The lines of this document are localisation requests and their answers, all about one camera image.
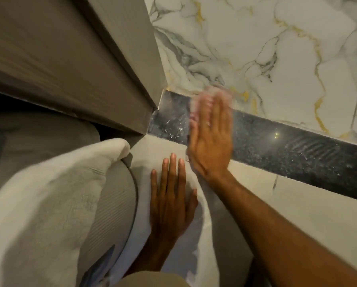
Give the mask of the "beige shorts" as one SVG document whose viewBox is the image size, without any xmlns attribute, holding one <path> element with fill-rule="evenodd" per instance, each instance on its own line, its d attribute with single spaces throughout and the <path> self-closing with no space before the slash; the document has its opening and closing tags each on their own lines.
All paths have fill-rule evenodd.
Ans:
<svg viewBox="0 0 357 287">
<path fill-rule="evenodd" d="M 176 274 L 141 271 L 122 278 L 113 287 L 190 287 L 190 285 Z"/>
</svg>

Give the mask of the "person's right hand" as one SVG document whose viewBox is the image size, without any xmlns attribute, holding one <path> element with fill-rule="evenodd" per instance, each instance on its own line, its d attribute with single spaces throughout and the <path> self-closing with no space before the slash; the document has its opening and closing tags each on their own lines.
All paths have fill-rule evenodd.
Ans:
<svg viewBox="0 0 357 287">
<path fill-rule="evenodd" d="M 222 86 L 208 86 L 190 102 L 188 157 L 195 170 L 215 186 L 228 175 L 233 151 L 232 94 Z"/>
</svg>

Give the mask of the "person's right forearm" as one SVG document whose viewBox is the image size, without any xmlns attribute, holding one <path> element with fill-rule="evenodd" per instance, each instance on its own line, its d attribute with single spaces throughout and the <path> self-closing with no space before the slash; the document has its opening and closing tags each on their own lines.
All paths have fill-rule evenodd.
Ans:
<svg viewBox="0 0 357 287">
<path fill-rule="evenodd" d="M 357 287 L 357 270 L 301 231 L 228 171 L 207 183 L 238 224 L 275 287 Z"/>
</svg>

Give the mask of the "white fluffy towel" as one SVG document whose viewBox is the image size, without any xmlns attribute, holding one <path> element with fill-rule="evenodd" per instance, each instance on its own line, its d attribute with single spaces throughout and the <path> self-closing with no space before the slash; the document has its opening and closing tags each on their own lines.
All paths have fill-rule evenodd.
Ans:
<svg viewBox="0 0 357 287">
<path fill-rule="evenodd" d="M 80 251 L 124 139 L 29 166 L 0 189 L 0 287 L 76 287 Z"/>
</svg>

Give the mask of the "black granite threshold strip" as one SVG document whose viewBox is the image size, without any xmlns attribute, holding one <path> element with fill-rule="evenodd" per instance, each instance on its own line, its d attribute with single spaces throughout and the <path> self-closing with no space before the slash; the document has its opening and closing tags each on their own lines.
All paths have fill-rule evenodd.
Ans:
<svg viewBox="0 0 357 287">
<path fill-rule="evenodd" d="M 357 200 L 357 144 L 233 110 L 232 159 Z"/>
</svg>

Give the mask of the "grey ribbed mat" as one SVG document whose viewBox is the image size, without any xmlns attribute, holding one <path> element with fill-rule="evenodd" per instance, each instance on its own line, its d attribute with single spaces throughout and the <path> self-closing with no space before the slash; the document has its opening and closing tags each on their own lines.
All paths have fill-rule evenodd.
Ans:
<svg viewBox="0 0 357 287">
<path fill-rule="evenodd" d="M 138 193 L 122 160 L 110 166 L 100 194 L 93 224 L 80 248 L 76 287 L 109 283 L 109 274 L 122 253 L 137 210 Z"/>
</svg>

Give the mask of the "white smooth cloth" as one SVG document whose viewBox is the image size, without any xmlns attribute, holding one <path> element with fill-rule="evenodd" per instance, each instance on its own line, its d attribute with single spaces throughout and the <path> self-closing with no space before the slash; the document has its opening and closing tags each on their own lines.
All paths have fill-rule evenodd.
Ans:
<svg viewBox="0 0 357 287">
<path fill-rule="evenodd" d="M 160 178 L 162 161 L 175 153 L 186 159 L 185 146 L 146 135 L 132 146 L 126 165 L 135 177 L 138 203 L 128 241 L 111 273 L 114 286 L 141 251 L 150 234 L 150 173 L 155 169 Z M 162 272 L 179 275 L 191 287 L 244 287 L 252 254 L 236 223 L 216 195 L 198 182 L 186 162 L 186 179 L 197 189 L 199 205 L 193 222 L 177 241 Z"/>
</svg>

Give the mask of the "grey wooden door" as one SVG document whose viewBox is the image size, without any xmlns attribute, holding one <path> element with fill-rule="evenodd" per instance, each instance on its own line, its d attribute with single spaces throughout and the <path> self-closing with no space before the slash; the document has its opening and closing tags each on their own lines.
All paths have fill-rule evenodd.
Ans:
<svg viewBox="0 0 357 287">
<path fill-rule="evenodd" d="M 0 92 L 139 134 L 153 111 L 72 0 L 0 0 Z"/>
</svg>

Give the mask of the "grey wooden door frame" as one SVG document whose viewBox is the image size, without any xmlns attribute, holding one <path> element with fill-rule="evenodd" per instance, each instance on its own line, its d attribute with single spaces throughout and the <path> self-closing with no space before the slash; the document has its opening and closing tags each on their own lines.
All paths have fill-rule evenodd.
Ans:
<svg viewBox="0 0 357 287">
<path fill-rule="evenodd" d="M 72 0 L 100 39 L 158 108 L 167 80 L 144 0 Z"/>
</svg>

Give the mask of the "person's left hand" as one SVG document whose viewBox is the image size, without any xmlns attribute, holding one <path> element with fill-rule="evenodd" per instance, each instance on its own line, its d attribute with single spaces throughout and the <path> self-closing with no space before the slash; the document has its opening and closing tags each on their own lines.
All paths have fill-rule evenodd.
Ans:
<svg viewBox="0 0 357 287">
<path fill-rule="evenodd" d="M 176 194 L 169 194 L 169 161 L 170 158 L 163 159 L 157 199 L 150 201 L 150 224 L 152 232 L 180 237 L 194 219 L 187 218 L 188 198 L 193 189 L 186 181 L 185 162 L 180 158 L 177 159 Z"/>
</svg>

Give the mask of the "person's left forearm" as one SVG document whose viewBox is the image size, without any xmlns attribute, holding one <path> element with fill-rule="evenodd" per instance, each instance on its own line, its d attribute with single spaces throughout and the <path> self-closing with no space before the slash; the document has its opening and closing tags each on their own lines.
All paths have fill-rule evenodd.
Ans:
<svg viewBox="0 0 357 287">
<path fill-rule="evenodd" d="M 143 271 L 160 272 L 178 238 L 169 233 L 151 232 L 123 278 Z"/>
</svg>

